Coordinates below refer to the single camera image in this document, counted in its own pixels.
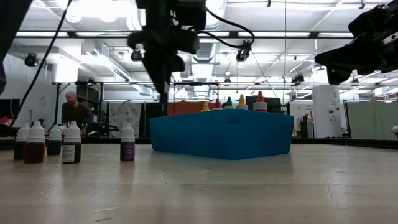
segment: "green bottle cap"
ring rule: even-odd
[[[228,101],[226,102],[226,106],[232,106],[231,97],[228,97]]]

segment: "yellow bottle cap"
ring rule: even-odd
[[[244,96],[243,94],[241,94],[241,97],[239,99],[239,105],[246,105],[246,103],[244,102]]]
[[[203,105],[203,110],[209,110],[209,102],[205,101],[205,104]]]

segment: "blue plastic bin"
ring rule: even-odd
[[[218,159],[250,159],[290,151],[293,116],[218,110],[152,118],[155,151]]]

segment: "man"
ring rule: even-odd
[[[88,106],[77,101],[75,92],[69,91],[65,95],[67,102],[62,105],[62,124],[69,126],[71,121],[76,121],[81,129],[81,135],[86,134],[86,127],[82,128],[84,120],[89,120],[91,111]]]

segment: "blue container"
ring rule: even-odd
[[[290,152],[293,116],[218,110],[152,118],[155,151],[218,159],[250,159]]]

